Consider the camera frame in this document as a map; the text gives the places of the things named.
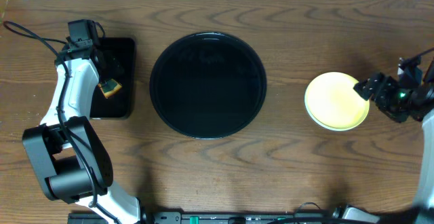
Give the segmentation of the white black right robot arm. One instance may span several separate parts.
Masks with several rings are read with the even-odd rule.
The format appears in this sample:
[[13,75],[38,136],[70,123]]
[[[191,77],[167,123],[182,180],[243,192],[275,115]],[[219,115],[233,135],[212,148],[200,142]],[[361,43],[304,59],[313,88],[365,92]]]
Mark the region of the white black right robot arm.
[[433,222],[433,64],[425,74],[419,64],[417,58],[404,60],[398,65],[398,80],[375,73],[353,87],[394,122],[402,123],[411,117],[422,124],[422,164],[412,206],[402,212],[383,214],[378,223]]

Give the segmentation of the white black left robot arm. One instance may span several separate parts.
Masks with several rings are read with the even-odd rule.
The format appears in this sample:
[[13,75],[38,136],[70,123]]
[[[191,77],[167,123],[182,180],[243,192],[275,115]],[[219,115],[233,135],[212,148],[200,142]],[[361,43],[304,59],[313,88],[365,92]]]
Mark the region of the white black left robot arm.
[[24,131],[24,149],[47,199],[87,207],[108,223],[141,223],[139,199],[115,182],[90,123],[130,114],[135,42],[106,37],[93,20],[69,22],[68,31],[56,52],[52,102],[40,124]]

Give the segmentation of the yellow plate with sauce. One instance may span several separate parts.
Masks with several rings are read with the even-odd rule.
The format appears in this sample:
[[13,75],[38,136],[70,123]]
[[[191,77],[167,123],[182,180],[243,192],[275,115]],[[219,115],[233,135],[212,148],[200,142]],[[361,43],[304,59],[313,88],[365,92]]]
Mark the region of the yellow plate with sauce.
[[328,130],[342,132],[356,128],[368,116],[370,103],[353,87],[358,81],[340,72],[314,78],[304,93],[304,105],[311,119]]

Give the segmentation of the yellow green scrub sponge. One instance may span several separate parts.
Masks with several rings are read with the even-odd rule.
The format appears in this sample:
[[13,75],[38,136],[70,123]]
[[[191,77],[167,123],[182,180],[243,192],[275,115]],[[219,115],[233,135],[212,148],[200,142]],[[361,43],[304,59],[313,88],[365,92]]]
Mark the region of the yellow green scrub sponge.
[[122,89],[122,85],[114,79],[103,81],[102,83],[98,84],[98,87],[105,98],[113,96],[114,94],[118,93],[120,89]]

